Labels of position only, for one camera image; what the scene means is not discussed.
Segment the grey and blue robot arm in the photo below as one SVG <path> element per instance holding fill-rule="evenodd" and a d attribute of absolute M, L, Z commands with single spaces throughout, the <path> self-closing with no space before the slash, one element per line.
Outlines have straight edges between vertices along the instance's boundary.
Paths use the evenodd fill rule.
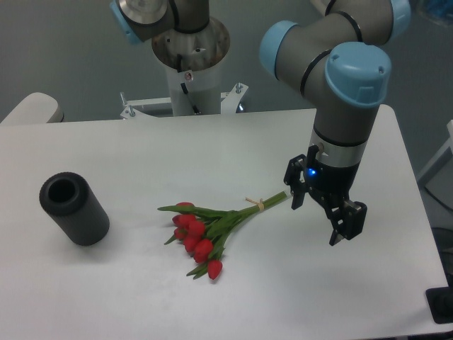
<path fill-rule="evenodd" d="M 113 1 L 110 9 L 127 39 L 151 42 L 170 69 L 174 115 L 220 112 L 218 85 L 206 73 L 226 57 L 230 39 L 207 1 Z M 362 232 L 367 207 L 349 191 L 387 93 L 391 61 L 382 45 L 410 20 L 407 1 L 330 1 L 317 22 L 280 21 L 261 40 L 262 66 L 316 108 L 308 151 L 290 160 L 284 181 L 293 209 L 305 195 L 324 209 L 331 244 Z"/>

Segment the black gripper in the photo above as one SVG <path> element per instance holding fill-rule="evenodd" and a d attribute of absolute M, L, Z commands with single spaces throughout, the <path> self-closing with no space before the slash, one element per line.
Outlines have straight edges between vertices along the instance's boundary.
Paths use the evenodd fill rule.
<path fill-rule="evenodd" d="M 283 179 L 292 195 L 291 209 L 296 210 L 303 205 L 307 185 L 309 195 L 323 206 L 331 221 L 331 246 L 359 235 L 365 223 L 367 206 L 348 198 L 360 164 L 340 168 L 315 163 L 305 170 L 305 159 L 303 154 L 290 159 Z"/>

